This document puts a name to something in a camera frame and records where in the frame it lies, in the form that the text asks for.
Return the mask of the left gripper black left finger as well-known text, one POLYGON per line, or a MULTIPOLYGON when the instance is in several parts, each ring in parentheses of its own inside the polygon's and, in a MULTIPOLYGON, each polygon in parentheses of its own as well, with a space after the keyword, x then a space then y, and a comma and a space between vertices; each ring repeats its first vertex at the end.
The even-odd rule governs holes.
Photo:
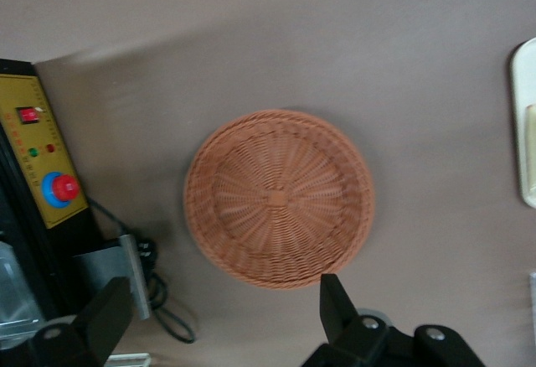
POLYGON ((71 323, 54 323, 29 343, 32 366, 103 366, 132 320, 130 282, 114 277, 71 323))

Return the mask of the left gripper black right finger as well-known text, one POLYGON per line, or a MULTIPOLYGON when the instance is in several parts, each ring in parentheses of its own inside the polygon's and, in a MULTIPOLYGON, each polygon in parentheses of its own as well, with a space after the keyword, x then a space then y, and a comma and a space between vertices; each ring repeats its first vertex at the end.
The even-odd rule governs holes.
POLYGON ((305 366, 413 366, 411 339, 389 328, 379 317, 358 313, 335 274, 320 283, 320 319, 327 342, 305 366))

